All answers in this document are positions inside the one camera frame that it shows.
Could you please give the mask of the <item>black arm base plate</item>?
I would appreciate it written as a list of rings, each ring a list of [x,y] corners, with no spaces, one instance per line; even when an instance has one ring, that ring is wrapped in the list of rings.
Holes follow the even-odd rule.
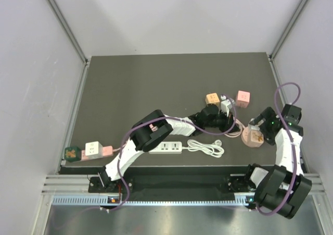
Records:
[[[99,176],[91,177],[89,193],[131,193],[148,189],[216,189],[221,192],[254,192],[252,182],[244,175],[135,175],[103,183]]]

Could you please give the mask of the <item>pink round socket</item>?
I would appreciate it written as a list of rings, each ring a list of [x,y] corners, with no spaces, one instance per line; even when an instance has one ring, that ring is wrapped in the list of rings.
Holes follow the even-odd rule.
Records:
[[[244,143],[246,146],[248,146],[248,147],[250,147],[250,146],[248,145],[248,142],[247,142],[247,140],[248,140],[248,134],[249,134],[249,132],[250,132],[251,130],[253,130],[253,129],[250,129],[249,127],[246,127],[246,128],[243,130],[242,134],[241,134],[241,139],[242,139],[243,143]]]

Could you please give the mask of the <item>orange cube plug adapter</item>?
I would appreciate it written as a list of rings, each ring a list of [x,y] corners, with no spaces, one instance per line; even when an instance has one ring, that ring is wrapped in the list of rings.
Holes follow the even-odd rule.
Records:
[[[214,104],[216,106],[219,106],[219,104],[220,104],[220,98],[219,98],[219,96],[218,96],[217,93],[210,93],[210,94],[206,95],[206,97],[205,97],[205,103],[207,105]]]

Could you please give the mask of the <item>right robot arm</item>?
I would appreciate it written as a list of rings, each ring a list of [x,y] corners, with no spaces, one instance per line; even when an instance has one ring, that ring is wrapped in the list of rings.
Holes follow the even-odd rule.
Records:
[[[287,219],[294,217],[312,188],[300,163],[301,117],[300,107],[286,104],[280,115],[267,107],[249,122],[263,134],[264,141],[276,146],[276,162],[270,169],[249,165],[243,185],[254,191],[254,202],[259,207],[277,209]]]

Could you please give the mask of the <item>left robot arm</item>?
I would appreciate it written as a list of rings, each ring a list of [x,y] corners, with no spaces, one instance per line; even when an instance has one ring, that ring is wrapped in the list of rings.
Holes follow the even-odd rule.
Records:
[[[159,109],[154,110],[124,136],[116,157],[98,173],[100,185],[106,191],[115,190],[118,180],[123,179],[129,166],[142,154],[155,149],[169,135],[224,135],[232,132],[235,127],[235,114],[224,113],[212,104],[183,118],[168,116]]]

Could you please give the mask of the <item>white cube plug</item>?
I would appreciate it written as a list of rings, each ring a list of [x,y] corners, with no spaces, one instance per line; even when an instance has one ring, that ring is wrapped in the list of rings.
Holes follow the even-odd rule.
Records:
[[[221,101],[221,111],[224,112],[227,116],[230,113],[230,110],[235,105],[235,101],[233,99],[231,100],[223,100]]]

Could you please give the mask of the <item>light pink deer cube plug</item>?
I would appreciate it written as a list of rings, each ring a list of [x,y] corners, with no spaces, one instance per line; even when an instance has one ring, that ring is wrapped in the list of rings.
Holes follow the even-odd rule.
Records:
[[[247,142],[250,147],[260,147],[264,143],[264,136],[258,130],[251,130]]]

